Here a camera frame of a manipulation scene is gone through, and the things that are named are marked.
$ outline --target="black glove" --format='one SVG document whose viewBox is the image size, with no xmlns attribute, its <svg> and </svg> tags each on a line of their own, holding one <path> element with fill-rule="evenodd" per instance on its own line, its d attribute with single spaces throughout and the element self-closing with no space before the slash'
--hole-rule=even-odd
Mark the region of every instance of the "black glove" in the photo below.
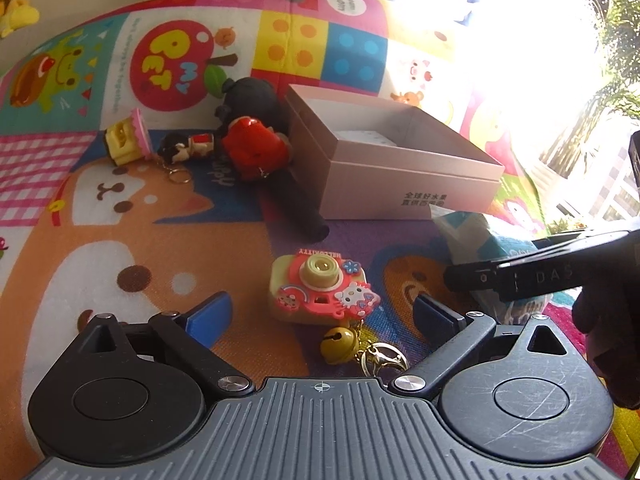
<svg viewBox="0 0 640 480">
<path fill-rule="evenodd" d="M 582 288 L 572 317 L 586 334 L 587 360 L 602 377 L 613 401 L 622 408 L 640 408 L 640 284 L 623 285 L 601 276 Z"/>
</svg>

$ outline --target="cardboard box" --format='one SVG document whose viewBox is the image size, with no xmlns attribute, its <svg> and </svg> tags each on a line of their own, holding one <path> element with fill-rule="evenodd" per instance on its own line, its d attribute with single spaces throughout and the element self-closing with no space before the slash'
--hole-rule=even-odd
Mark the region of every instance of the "cardboard box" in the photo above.
<svg viewBox="0 0 640 480">
<path fill-rule="evenodd" d="M 293 173 L 326 219 L 486 212 L 500 186 L 501 164 L 419 108 L 301 85 L 286 104 Z"/>
</svg>

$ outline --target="keyring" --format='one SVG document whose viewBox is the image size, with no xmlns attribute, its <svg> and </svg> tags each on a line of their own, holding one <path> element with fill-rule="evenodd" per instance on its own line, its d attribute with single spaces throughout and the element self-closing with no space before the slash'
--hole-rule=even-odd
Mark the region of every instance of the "keyring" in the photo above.
<svg viewBox="0 0 640 480">
<path fill-rule="evenodd" d="M 191 173 L 185 168 L 167 168 L 169 175 L 167 178 L 174 184 L 188 184 L 191 182 Z"/>
<path fill-rule="evenodd" d="M 191 182 L 191 171 L 186 168 L 172 168 L 166 165 L 160 157 L 156 157 L 156 163 L 168 173 L 167 178 L 174 184 L 188 184 Z"/>
<path fill-rule="evenodd" d="M 360 355 L 360 367 L 365 376 L 376 377 L 380 372 L 380 368 L 387 366 L 396 368 L 401 372 L 405 372 L 409 368 L 406 357 L 395 346 L 389 343 L 372 343 L 371 341 L 367 341 L 367 345 L 367 348 Z M 390 356 L 380 351 L 380 349 L 385 349 L 393 355 Z"/>
</svg>

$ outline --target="orange dog cartoon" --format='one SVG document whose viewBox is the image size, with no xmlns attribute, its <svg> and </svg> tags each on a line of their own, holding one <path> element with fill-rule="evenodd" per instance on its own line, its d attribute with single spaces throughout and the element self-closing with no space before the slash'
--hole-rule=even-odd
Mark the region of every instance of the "orange dog cartoon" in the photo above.
<svg viewBox="0 0 640 480">
<path fill-rule="evenodd" d="M 28 400 L 91 314 L 145 322 L 226 290 L 234 320 L 216 353 L 258 384 L 291 367 L 308 374 L 292 327 L 271 318 L 265 305 L 273 257 L 264 223 L 160 222 L 215 206 L 193 183 L 173 184 L 144 160 L 114 167 L 102 158 L 70 174 L 0 297 L 6 320 L 0 324 L 4 480 L 17 480 L 36 465 L 40 452 L 28 425 Z M 248 244 L 252 250 L 239 253 Z"/>
</svg>

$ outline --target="pink checkered pattern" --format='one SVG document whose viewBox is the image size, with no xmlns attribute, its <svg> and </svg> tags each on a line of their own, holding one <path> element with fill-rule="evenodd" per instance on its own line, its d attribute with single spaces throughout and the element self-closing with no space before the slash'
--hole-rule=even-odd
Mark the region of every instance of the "pink checkered pattern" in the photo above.
<svg viewBox="0 0 640 480">
<path fill-rule="evenodd" d="M 36 225 L 95 135 L 0 136 L 0 227 Z"/>
</svg>

